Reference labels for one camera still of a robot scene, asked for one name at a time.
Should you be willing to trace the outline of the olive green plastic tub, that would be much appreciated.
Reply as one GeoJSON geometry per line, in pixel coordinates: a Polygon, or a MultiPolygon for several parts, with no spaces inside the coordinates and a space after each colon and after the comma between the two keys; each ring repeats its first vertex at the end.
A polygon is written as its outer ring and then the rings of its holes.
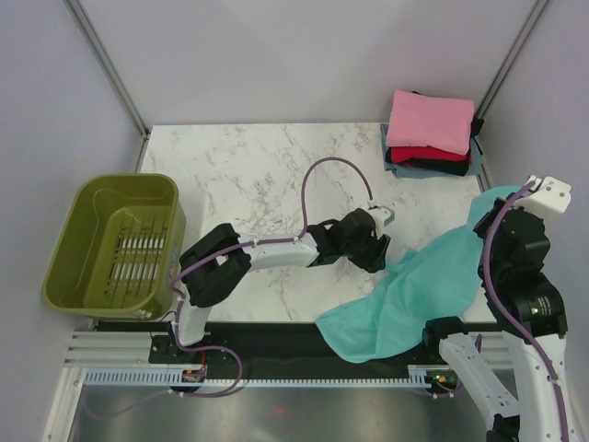
{"type": "Polygon", "coordinates": [[[110,174],[75,195],[42,286],[46,304],[96,320],[155,320],[173,304],[167,273],[186,216],[175,181],[110,174]]]}

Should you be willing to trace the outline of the teal t-shirt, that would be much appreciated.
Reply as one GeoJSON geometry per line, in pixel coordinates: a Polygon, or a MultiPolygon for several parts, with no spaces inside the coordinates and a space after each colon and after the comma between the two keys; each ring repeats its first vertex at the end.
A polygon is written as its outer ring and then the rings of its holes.
{"type": "Polygon", "coordinates": [[[517,190],[500,186],[482,193],[472,201],[464,225],[388,264],[369,296],[321,315],[316,325],[330,349],[354,364],[400,355],[422,341],[428,320],[462,316],[481,284],[483,240],[474,227],[497,198],[517,190]]]}

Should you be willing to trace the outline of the folded red t-shirt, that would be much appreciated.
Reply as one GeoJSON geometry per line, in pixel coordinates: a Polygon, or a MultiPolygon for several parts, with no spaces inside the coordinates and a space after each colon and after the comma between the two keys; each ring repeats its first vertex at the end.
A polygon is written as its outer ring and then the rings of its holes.
{"type": "Polygon", "coordinates": [[[470,150],[465,154],[457,154],[445,151],[432,146],[392,146],[385,151],[385,161],[393,164],[400,164],[412,160],[436,160],[470,162],[470,150]]]}

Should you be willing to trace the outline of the folded pink t-shirt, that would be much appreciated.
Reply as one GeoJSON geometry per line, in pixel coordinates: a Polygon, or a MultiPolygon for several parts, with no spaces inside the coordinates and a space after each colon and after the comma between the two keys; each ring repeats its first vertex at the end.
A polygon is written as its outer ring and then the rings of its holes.
{"type": "Polygon", "coordinates": [[[429,97],[397,89],[390,112],[387,146],[433,147],[464,156],[469,148],[474,101],[429,97]]]}

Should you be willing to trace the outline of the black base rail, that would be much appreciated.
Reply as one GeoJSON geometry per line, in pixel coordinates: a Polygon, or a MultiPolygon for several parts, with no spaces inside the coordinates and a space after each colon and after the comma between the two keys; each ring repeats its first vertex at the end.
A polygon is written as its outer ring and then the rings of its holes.
{"type": "MultiPolygon", "coordinates": [[[[217,376],[233,378],[237,374],[235,359],[220,351],[207,350],[202,355],[188,354],[175,344],[171,325],[162,323],[100,321],[97,332],[123,332],[127,337],[150,332],[148,361],[155,365],[178,367],[205,364],[217,376]]],[[[227,347],[240,357],[243,376],[335,378],[344,375],[405,377],[410,366],[444,369],[443,359],[426,350],[423,344],[400,355],[380,357],[361,364],[338,357],[326,344],[313,323],[295,322],[210,322],[205,326],[202,346],[227,347]]]]}

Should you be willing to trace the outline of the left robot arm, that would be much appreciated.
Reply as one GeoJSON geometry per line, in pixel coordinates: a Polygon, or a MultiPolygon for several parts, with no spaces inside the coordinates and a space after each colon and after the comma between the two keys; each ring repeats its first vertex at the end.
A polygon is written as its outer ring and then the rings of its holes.
{"type": "Polygon", "coordinates": [[[341,220],[307,226],[291,238],[242,236],[229,223],[215,227],[179,258],[179,280],[188,294],[179,302],[170,352],[182,362],[199,357],[212,307],[225,301],[248,273],[326,266],[341,258],[368,273],[384,270],[390,243],[384,228],[394,218],[385,206],[359,208],[341,220]]]}

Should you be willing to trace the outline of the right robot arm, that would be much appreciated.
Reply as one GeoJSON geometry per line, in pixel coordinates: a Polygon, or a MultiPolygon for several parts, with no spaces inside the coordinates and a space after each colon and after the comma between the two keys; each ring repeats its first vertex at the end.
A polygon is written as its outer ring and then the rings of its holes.
{"type": "Polygon", "coordinates": [[[479,276],[512,359],[515,394],[483,359],[462,320],[429,320],[422,331],[423,355],[457,374],[489,441],[580,440],[566,376],[564,302],[542,272],[550,249],[545,222],[570,201],[565,191],[521,190],[497,199],[474,228],[483,241],[479,276]]]}

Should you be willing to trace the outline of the left aluminium frame post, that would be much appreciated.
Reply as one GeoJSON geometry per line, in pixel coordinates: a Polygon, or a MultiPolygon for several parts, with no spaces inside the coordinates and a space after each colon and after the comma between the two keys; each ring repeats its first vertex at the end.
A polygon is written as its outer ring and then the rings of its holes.
{"type": "Polygon", "coordinates": [[[79,0],[64,0],[64,5],[70,12],[75,24],[78,26],[91,52],[103,74],[107,78],[117,99],[131,119],[138,134],[145,140],[150,134],[150,129],[138,110],[128,88],[125,86],[109,52],[98,35],[89,14],[79,0]]]}

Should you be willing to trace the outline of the folded grey-blue t-shirt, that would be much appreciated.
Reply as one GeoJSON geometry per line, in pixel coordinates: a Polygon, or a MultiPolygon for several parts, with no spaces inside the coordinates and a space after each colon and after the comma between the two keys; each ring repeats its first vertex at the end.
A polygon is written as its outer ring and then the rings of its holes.
{"type": "MultiPolygon", "coordinates": [[[[398,178],[406,179],[429,179],[429,178],[452,178],[456,175],[443,173],[436,170],[419,169],[413,167],[404,167],[401,165],[395,165],[389,159],[390,154],[388,153],[388,147],[386,146],[386,136],[388,131],[387,123],[380,123],[380,140],[381,150],[384,163],[384,170],[390,171],[393,175],[398,178]]],[[[481,173],[483,164],[483,153],[477,143],[476,139],[470,139],[470,153],[472,164],[468,168],[467,176],[477,176],[481,173]]]]}

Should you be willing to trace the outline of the right aluminium frame post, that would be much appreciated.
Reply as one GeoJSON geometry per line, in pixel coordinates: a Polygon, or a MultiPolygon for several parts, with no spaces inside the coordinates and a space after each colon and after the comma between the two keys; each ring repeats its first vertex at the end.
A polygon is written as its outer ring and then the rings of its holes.
{"type": "Polygon", "coordinates": [[[527,43],[530,41],[534,31],[538,27],[542,18],[546,15],[551,4],[551,0],[535,0],[533,2],[532,7],[525,16],[524,22],[517,31],[507,53],[502,58],[499,68],[493,76],[492,81],[476,110],[475,116],[477,118],[486,118],[492,103],[502,90],[502,87],[514,69],[516,62],[522,55],[527,43]]]}

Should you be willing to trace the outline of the aluminium frame post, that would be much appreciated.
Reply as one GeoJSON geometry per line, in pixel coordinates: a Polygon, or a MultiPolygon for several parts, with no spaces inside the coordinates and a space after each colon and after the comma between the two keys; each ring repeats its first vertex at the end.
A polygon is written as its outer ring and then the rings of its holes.
{"type": "Polygon", "coordinates": [[[79,0],[64,0],[64,5],[70,12],[75,24],[78,26],[91,52],[103,74],[107,78],[117,99],[131,119],[138,134],[145,140],[150,134],[150,129],[138,110],[128,88],[125,86],[109,52],[98,35],[89,14],[79,0]]]}
{"type": "Polygon", "coordinates": [[[527,43],[530,41],[534,31],[538,27],[542,18],[546,15],[551,4],[551,0],[535,0],[533,2],[532,7],[525,16],[524,22],[517,31],[507,53],[502,58],[499,68],[493,76],[492,81],[476,110],[475,116],[477,118],[486,118],[492,103],[502,90],[502,87],[514,69],[516,62],[522,55],[527,43]]]}

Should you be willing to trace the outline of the folded black t-shirt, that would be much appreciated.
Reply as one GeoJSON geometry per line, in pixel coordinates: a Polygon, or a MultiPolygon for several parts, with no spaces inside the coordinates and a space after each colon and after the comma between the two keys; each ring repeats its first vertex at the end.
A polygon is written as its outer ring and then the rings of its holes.
{"type": "MultiPolygon", "coordinates": [[[[474,117],[473,117],[473,121],[471,124],[470,139],[472,139],[474,136],[479,134],[479,131],[480,131],[483,123],[484,123],[484,121],[482,119],[478,119],[475,117],[475,112],[474,112],[474,117]]],[[[469,139],[468,150],[470,150],[470,139],[469,139]]],[[[403,162],[403,163],[395,164],[395,165],[401,165],[404,167],[413,167],[413,168],[419,168],[419,169],[436,170],[436,171],[441,171],[443,173],[448,173],[448,174],[452,174],[452,175],[456,175],[456,176],[465,176],[465,175],[467,175],[469,166],[472,164],[471,153],[470,153],[469,159],[470,159],[469,163],[467,163],[467,161],[450,162],[450,161],[419,160],[418,159],[418,160],[407,161],[407,162],[403,162]]]]}

